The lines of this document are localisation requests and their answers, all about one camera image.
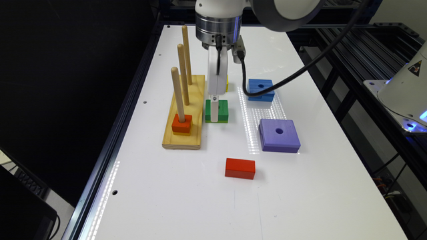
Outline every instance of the wooden base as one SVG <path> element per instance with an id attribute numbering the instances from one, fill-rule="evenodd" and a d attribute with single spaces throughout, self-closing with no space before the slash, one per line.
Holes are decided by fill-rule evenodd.
<path id="1" fill-rule="evenodd" d="M 184 113 L 193 116 L 193 126 L 190 136 L 174 135 L 172 132 L 172 122 L 177 114 L 175 94 L 172 96 L 172 103 L 167 118 L 165 135 L 163 136 L 162 147 L 165 149 L 198 150 L 201 140 L 201 122 L 203 120 L 203 100 L 205 94 L 205 76 L 192 75 L 193 84 L 188 86 L 189 105 L 184 105 Z"/>

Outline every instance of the purple block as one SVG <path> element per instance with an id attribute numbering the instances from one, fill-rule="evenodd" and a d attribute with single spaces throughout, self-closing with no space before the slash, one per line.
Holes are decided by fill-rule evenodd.
<path id="1" fill-rule="evenodd" d="M 292 120 L 261 119 L 260 136 L 262 151 L 297 153 L 301 147 Z"/>

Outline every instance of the red block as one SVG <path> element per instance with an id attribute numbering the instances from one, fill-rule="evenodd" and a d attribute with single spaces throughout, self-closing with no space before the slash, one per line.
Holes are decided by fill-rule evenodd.
<path id="1" fill-rule="evenodd" d="M 254 179 L 255 161 L 227 158 L 226 177 Z"/>
<path id="2" fill-rule="evenodd" d="M 191 126 L 192 126 L 192 119 L 193 116 L 191 115 L 184 115 L 185 122 L 180 123 L 178 114 L 175 114 L 175 118 L 173 118 L 172 122 L 172 131 L 176 133 L 190 133 L 191 132 Z"/>

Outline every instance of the white table surface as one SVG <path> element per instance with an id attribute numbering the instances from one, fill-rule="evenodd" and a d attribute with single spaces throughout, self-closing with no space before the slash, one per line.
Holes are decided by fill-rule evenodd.
<path id="1" fill-rule="evenodd" d="M 241 35 L 248 78 L 277 83 L 303 66 L 285 33 Z M 192 72 L 205 75 L 192 26 L 189 42 Z M 273 103 L 248 103 L 229 52 L 229 123 L 204 123 L 200 150 L 162 148 L 178 43 L 181 27 L 165 27 L 88 239 L 406 239 L 308 73 Z M 261 151 L 262 117 L 294 120 L 299 153 Z M 255 179 L 224 177 L 227 157 L 255 160 Z"/>

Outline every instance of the green block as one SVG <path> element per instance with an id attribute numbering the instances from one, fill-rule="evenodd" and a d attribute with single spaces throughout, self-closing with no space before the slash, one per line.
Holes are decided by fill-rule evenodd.
<path id="1" fill-rule="evenodd" d="M 228 101 L 220 100 L 218 110 L 218 122 L 217 123 L 228 123 Z M 206 108 L 205 108 L 205 122 L 211 122 L 211 101 L 210 99 L 206 99 Z"/>

